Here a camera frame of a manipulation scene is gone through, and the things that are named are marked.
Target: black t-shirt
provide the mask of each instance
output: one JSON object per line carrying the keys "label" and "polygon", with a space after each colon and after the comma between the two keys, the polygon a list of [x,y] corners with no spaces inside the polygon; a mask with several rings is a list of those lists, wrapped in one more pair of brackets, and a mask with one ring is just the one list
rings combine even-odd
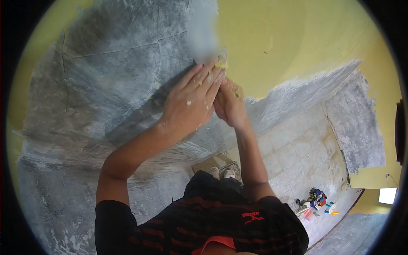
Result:
{"label": "black t-shirt", "polygon": [[137,226],[130,208],[105,200],[96,206],[95,243],[104,254],[201,254],[211,240],[256,254],[304,254],[308,235],[276,197],[250,203],[220,185],[201,186]]}

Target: tiled floor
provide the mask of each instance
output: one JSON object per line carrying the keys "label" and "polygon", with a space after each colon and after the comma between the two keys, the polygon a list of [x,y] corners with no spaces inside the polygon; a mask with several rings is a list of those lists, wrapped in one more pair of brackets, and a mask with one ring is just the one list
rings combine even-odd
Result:
{"label": "tiled floor", "polygon": [[[282,202],[295,210],[295,199],[306,199],[311,188],[319,188],[327,195],[328,202],[333,201],[340,211],[333,216],[325,214],[322,208],[318,212],[320,216],[301,219],[312,246],[339,222],[359,195],[353,188],[341,190],[346,182],[343,157],[321,105],[258,136],[258,144],[269,184]],[[239,162],[237,147],[225,155]],[[201,168],[206,166],[193,166],[194,171]]]}

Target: light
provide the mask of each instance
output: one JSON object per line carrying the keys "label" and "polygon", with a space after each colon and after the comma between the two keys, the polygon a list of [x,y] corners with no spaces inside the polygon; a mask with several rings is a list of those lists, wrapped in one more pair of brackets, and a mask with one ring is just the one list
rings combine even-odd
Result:
{"label": "light", "polygon": [[396,193],[397,193],[397,188],[381,188],[380,197],[378,198],[378,202],[384,203],[384,204],[392,204],[394,203]]}

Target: logo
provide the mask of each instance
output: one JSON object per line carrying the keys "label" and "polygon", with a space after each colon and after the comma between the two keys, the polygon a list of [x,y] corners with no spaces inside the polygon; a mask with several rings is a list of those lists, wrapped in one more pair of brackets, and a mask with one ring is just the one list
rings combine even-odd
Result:
{"label": "logo", "polygon": [[242,217],[248,217],[248,216],[251,216],[251,217],[252,217],[252,219],[251,219],[250,221],[245,222],[244,226],[245,226],[247,223],[252,222],[253,220],[264,220],[264,219],[265,219],[265,218],[263,218],[263,217],[255,217],[256,215],[259,215],[259,212],[243,213],[243,214],[242,214]]}

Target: foot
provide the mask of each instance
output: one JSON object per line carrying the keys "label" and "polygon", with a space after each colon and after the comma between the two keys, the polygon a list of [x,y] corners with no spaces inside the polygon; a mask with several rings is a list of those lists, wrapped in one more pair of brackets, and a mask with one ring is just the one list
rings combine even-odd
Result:
{"label": "foot", "polygon": [[225,179],[225,178],[234,178],[234,179],[235,179],[235,177],[236,177],[236,175],[235,175],[234,170],[232,170],[232,169],[227,169],[227,170],[225,170],[225,172],[224,172],[224,179]]}
{"label": "foot", "polygon": [[218,167],[213,166],[211,167],[209,173],[217,180],[220,179],[220,171],[218,170]]}

